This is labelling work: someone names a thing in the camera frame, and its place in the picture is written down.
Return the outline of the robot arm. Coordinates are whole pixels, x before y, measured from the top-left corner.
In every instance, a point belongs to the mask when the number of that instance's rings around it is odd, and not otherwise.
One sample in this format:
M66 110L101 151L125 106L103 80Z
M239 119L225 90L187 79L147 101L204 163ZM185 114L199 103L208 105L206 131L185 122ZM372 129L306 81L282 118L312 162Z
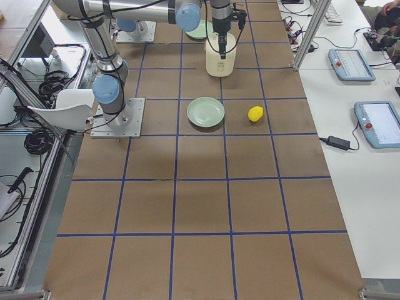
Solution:
M92 91L106 125L113 130L126 129L134 113L124 95L128 65L117 53L105 20L152 21L193 31L202 13L200 1L56 1L55 5L70 21L80 23L97 59L100 75L94 80Z
M206 1L214 32L225 36L231 30L231 22L238 22L239 30L246 24L247 14L231 1ZM183 31L197 28L203 15L202 1L117 1L110 4L111 17L123 20L125 29L133 22L152 21L175 24Z

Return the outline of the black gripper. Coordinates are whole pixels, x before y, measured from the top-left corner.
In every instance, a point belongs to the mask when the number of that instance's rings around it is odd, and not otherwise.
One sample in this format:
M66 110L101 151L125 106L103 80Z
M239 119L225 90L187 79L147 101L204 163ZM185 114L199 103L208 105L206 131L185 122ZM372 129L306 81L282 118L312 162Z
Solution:
M218 33L217 37L218 37L218 49L225 50L226 49L226 34ZM221 57L221 59L225 59L226 53L224 51L221 51L220 57Z

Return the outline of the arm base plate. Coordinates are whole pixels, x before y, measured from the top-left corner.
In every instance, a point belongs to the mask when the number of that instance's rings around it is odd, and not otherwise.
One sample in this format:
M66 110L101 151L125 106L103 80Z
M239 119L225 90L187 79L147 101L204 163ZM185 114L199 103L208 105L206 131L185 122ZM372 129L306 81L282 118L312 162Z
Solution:
M145 99L127 98L125 108L116 119L104 114L103 108L98 105L96 114L102 114L94 120L90 136L92 138L139 138L143 123Z
M119 44L152 43L155 37L156 22L117 19Z

